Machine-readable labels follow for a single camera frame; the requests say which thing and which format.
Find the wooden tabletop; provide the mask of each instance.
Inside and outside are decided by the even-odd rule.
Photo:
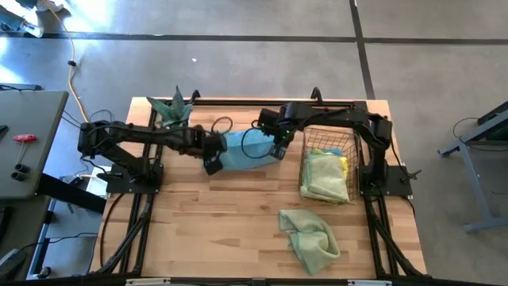
[[[369,111],[390,117],[387,101],[367,103]],[[234,120],[233,130],[247,129],[258,118],[260,108],[194,106],[190,124],[210,129],[217,118],[230,116]],[[145,98],[134,98],[127,122],[146,126],[150,110]],[[226,125],[219,124],[218,129]],[[141,156],[142,144],[121,146]],[[310,278],[289,248],[288,236],[279,231],[278,220],[279,210],[307,209],[327,221],[341,250],[340,257],[314,277],[374,278],[364,203],[358,199],[353,204],[338,206],[300,199],[301,151],[302,139],[295,137],[285,159],[277,164],[208,176],[200,160],[178,156],[177,152],[164,148],[164,181],[155,198],[142,275]],[[387,160],[397,164],[391,150],[387,151]],[[108,199],[104,217],[115,197]],[[125,236],[132,200],[132,195],[125,195],[113,209],[106,227],[104,260]],[[387,209],[394,240],[416,269],[425,272],[410,205],[401,198],[387,197]],[[135,260],[137,239],[133,245],[129,267]],[[388,270],[382,242],[380,248],[383,265]],[[98,268],[97,244],[90,270]]]

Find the power cord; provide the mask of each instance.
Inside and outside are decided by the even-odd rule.
[[[64,239],[68,239],[68,238],[78,238],[78,237],[80,237],[80,236],[82,236],[82,235],[84,235],[84,234],[89,234],[89,235],[95,235],[95,236],[97,236],[97,234],[98,234],[98,233],[80,233],[80,234],[76,234],[76,235],[74,235],[74,236],[70,236],[70,237],[63,237],[63,238],[59,238],[59,239],[57,239],[57,240],[55,240],[55,241],[53,241],[53,242],[48,242],[48,244],[61,242],[61,241],[63,241]],[[21,247],[19,250],[20,250],[20,251],[22,251],[22,250],[27,249],[27,248],[29,248],[29,247],[36,246],[36,245],[41,245],[41,244],[43,244],[43,243],[44,243],[44,242],[31,243],[31,244],[29,244],[29,245],[25,245],[25,246]]]
[[[106,226],[108,225],[108,221],[110,220],[112,210],[116,207],[117,203],[120,201],[121,197],[123,197],[123,196],[124,196],[124,193],[121,193],[113,201],[113,203],[111,203],[111,207],[108,210],[108,213],[106,214],[106,218],[104,218],[104,224],[102,225],[101,238],[100,238],[100,242],[98,245],[98,257],[99,257],[99,261],[101,263],[101,267],[104,266],[104,258],[102,258],[103,257],[102,252],[103,252],[103,248],[104,248],[104,235],[106,234]]]
[[[53,12],[53,10],[49,9],[49,11],[53,14],[53,16],[55,16],[56,20],[58,20],[58,22],[62,25],[63,29],[65,30],[65,33],[67,34],[69,40],[71,41],[72,54],[71,54],[71,60],[69,60],[67,62],[67,64],[69,65],[69,77],[67,79],[67,82],[69,84],[69,88],[71,89],[71,93],[74,96],[75,101],[78,103],[79,111],[81,111],[81,115],[83,116],[84,121],[88,122],[88,117],[87,117],[87,114],[85,113],[85,110],[83,108],[83,104],[81,103],[81,100],[79,100],[78,95],[76,94],[76,91],[74,90],[74,87],[72,86],[72,76],[74,74],[74,68],[76,67],[74,41],[72,40],[71,34],[67,30],[67,27],[64,25],[62,20],[60,20],[60,17],[58,17],[58,15],[55,12]]]
[[[464,122],[466,120],[472,120],[472,119],[476,119],[478,120],[478,118],[462,118],[460,119],[458,122],[455,123],[455,125],[453,126],[453,130],[452,130],[452,133],[453,133],[453,136],[457,139],[459,139],[460,142],[462,142],[464,145],[466,145],[467,147],[471,148],[471,149],[474,149],[474,150],[479,150],[479,151],[485,151],[485,152],[506,152],[508,151],[508,149],[501,149],[501,150],[493,150],[493,149],[482,149],[482,148],[478,148],[478,147],[473,147],[471,146],[471,144],[468,144],[466,142],[464,142],[462,140],[462,136],[458,136],[456,133],[455,133],[455,128],[459,125],[459,123],[461,122]]]

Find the green leaves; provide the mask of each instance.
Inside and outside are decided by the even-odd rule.
[[[183,126],[183,123],[186,122],[191,115],[192,105],[185,104],[178,86],[176,86],[176,92],[170,106],[167,106],[158,99],[149,97],[146,99],[150,102],[150,104],[152,104],[152,108],[162,117],[162,127],[170,126],[177,122],[179,123],[179,126]]]

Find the green cloth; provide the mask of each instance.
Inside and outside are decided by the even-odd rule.
[[[332,203],[349,203],[341,157],[314,149],[303,161],[300,195]]]
[[[291,246],[310,275],[341,255],[328,224],[311,211],[279,211],[279,228],[289,232]]]

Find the blue towel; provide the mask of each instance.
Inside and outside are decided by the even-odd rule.
[[[260,159],[252,159],[245,156],[241,150],[241,138],[246,131],[247,130],[224,134],[228,144],[228,151],[221,154],[223,171],[240,171],[258,168],[279,161],[272,156],[266,156]],[[273,136],[265,136],[263,132],[257,129],[248,131],[244,139],[244,150],[251,157],[257,157],[268,153],[272,146]]]

